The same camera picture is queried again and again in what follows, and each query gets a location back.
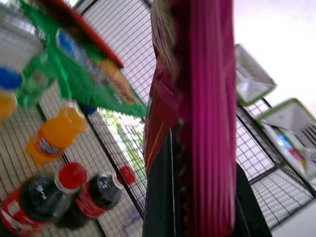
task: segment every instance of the red bottle cap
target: red bottle cap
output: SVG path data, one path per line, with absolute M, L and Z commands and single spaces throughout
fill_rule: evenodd
M 136 180 L 136 176 L 135 176 L 135 171 L 129 167 L 129 166 L 123 166 L 119 172 L 121 173 L 121 175 L 123 176 L 125 182 L 130 185 L 132 183 L 135 182 Z M 123 184 L 122 181 L 120 180 L 119 176 L 117 175 L 117 179 L 118 179 L 118 182 L 120 184 Z
M 87 172 L 81 164 L 71 162 L 59 170 L 58 178 L 66 189 L 75 190 L 87 180 Z

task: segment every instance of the coca-cola bottle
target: coca-cola bottle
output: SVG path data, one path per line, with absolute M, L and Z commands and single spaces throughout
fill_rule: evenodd
M 120 173 L 128 185 L 135 182 L 135 173 L 131 167 L 122 167 Z M 95 175 L 76 194 L 68 211 L 56 226 L 71 230 L 81 228 L 89 220 L 96 219 L 115 207 L 123 189 L 124 186 L 115 173 Z
M 28 237 L 51 225 L 68 209 L 87 173 L 72 162 L 54 174 L 38 174 L 11 192 L 1 205 L 1 233 Z

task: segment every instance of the green packaging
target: green packaging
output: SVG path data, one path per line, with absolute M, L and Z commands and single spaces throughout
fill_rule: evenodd
M 44 91 L 57 79 L 47 52 L 36 54 L 22 71 L 22 85 L 16 91 L 18 105 L 37 105 Z
M 25 15 L 45 33 L 55 64 L 61 98 L 144 117 L 146 107 L 119 68 L 91 45 L 77 42 L 53 18 L 21 3 Z

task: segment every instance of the green bottle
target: green bottle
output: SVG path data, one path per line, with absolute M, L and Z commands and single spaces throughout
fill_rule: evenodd
M 22 71 L 22 85 L 16 91 L 18 105 L 33 107 L 40 102 L 44 91 L 57 79 L 47 52 L 34 55 Z

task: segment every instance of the metal wire rack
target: metal wire rack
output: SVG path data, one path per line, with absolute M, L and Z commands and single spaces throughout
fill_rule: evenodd
M 149 2 L 141 0 L 81 0 L 77 4 L 78 11 L 122 59 L 125 65 L 123 73 L 144 103 L 148 101 L 156 64 L 149 6 Z M 20 71 L 43 46 L 35 37 L 35 45 L 32 43 L 35 49 L 30 49 L 28 37 L 19 34 L 20 40 L 16 41 L 17 37 L 8 37 L 9 33 L 5 30 L 0 27 L 0 63 Z M 30 31 L 30 36 L 34 38 L 33 31 Z M 54 172 L 65 162 L 83 164 L 90 177 L 96 173 L 117 172 L 128 164 L 137 172 L 137 181 L 131 186 L 125 185 L 126 191 L 117 207 L 105 213 L 98 222 L 90 222 L 77 232 L 51 227 L 42 236 L 141 236 L 147 186 L 142 160 L 142 120 L 98 110 L 87 116 L 91 129 L 79 136 L 76 143 L 66 150 L 63 159 L 36 166 L 24 152 L 26 143 L 45 118 L 57 115 L 61 105 L 57 84 L 54 84 L 37 108 L 18 108 L 14 116 L 3 123 L 0 136 L 0 198 L 5 198 L 28 177 L 39 172 Z M 264 100 L 247 109 L 238 106 L 237 161 L 251 183 L 270 228 L 274 228 L 312 201 L 315 190 L 291 169 L 253 120 L 253 116 L 268 107 Z

